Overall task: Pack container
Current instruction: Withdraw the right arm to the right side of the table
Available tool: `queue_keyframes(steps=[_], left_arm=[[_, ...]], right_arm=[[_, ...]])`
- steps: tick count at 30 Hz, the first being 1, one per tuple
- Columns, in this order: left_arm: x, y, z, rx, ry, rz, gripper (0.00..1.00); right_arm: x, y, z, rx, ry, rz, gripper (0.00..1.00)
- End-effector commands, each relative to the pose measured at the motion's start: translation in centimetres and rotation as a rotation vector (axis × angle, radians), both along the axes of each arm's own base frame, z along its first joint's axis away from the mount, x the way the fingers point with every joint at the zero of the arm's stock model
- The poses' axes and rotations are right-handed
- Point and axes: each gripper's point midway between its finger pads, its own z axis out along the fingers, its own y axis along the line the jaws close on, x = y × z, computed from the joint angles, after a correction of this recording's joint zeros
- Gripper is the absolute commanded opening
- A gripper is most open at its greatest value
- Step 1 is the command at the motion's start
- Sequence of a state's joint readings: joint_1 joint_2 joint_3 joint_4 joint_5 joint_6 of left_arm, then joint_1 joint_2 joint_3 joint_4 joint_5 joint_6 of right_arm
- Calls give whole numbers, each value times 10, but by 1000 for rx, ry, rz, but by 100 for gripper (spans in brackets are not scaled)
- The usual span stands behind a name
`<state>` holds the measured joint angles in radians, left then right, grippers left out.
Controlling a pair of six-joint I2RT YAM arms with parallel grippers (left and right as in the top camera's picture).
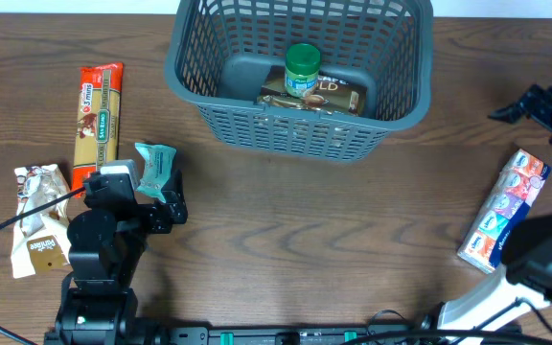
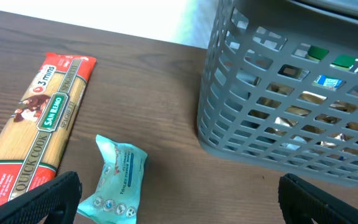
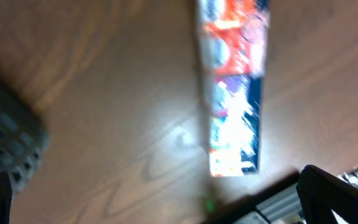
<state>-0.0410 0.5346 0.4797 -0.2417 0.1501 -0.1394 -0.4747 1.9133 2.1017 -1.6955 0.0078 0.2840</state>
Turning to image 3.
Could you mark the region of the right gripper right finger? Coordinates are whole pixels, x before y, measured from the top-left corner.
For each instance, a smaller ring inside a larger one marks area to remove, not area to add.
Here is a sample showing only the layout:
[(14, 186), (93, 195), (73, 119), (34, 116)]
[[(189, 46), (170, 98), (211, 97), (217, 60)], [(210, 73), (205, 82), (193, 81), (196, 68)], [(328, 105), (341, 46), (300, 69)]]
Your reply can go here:
[(305, 166), (296, 190), (307, 224), (336, 223), (335, 213), (358, 223), (358, 189), (319, 167)]

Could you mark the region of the Kleenex tissue multipack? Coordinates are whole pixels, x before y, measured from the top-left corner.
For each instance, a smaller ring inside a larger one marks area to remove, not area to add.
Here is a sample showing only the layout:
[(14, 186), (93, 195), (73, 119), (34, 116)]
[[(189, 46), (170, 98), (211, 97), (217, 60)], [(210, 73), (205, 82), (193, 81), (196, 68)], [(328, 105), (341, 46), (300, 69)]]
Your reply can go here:
[(209, 173), (257, 172), (269, 3), (197, 0), (196, 24), (209, 112)]

